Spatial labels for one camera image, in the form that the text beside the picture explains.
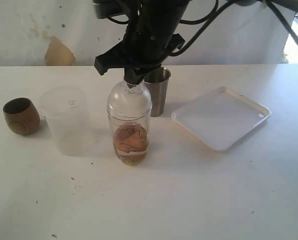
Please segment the white plastic tray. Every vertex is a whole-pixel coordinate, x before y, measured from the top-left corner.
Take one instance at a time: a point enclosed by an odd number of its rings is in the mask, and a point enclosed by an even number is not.
[[[172,118],[207,146],[224,151],[271,116],[271,111],[227,87],[202,95]]]

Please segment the black cable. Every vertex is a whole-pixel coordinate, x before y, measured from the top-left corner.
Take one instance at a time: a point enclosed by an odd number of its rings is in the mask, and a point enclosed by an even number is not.
[[[214,5],[213,9],[211,10],[211,12],[209,12],[209,14],[207,16],[205,16],[199,20],[195,20],[195,21],[180,20],[180,23],[186,24],[186,25],[197,25],[197,24],[204,23],[217,11],[218,6],[219,6],[219,0],[215,0],[215,5]]]
[[[270,1],[267,2],[267,6],[273,11],[273,13],[276,15],[276,17],[280,20],[280,22],[284,26],[284,28],[289,32],[294,42],[298,45],[298,36],[294,33],[294,31],[292,30],[292,28],[290,27],[286,19],[283,17],[281,12]]]
[[[111,16],[107,16],[107,19],[110,20],[111,22],[114,22],[115,24],[125,25],[125,24],[128,24],[129,23],[129,21],[118,21],[118,20],[115,20]]]
[[[206,28],[219,16],[226,8],[234,4],[235,2],[238,2],[239,0],[230,0],[227,1],[224,5],[222,5],[219,10],[217,10],[214,15],[212,15],[208,21],[197,31],[197,33],[191,38],[191,40],[179,51],[177,52],[169,52],[169,56],[176,57],[180,54],[184,53],[188,48],[197,40],[198,37],[206,30]]]

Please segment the clear plastic bottle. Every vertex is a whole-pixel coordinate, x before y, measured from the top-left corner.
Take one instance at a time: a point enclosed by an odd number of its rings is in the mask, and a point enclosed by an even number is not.
[[[108,117],[116,155],[127,165],[139,164],[149,146],[151,95],[143,82],[122,81],[108,97]]]

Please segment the brown liquid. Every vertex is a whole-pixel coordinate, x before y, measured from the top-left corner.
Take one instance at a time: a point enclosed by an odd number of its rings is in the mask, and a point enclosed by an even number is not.
[[[123,163],[137,165],[147,154],[148,133],[138,124],[122,125],[114,133],[113,145]]]

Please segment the white wall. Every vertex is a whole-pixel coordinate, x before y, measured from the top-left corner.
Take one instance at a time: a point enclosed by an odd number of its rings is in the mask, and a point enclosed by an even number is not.
[[[193,0],[184,19],[198,19],[213,5],[214,0]],[[294,13],[280,9],[291,23]],[[197,29],[180,24],[177,31],[189,40]],[[44,65],[48,36],[57,36],[72,50],[76,65],[93,65],[95,56],[115,45],[124,32],[123,25],[96,19],[91,0],[0,0],[0,66]],[[277,63],[286,39],[287,32],[268,8],[260,3],[234,5],[186,53],[165,64]]]

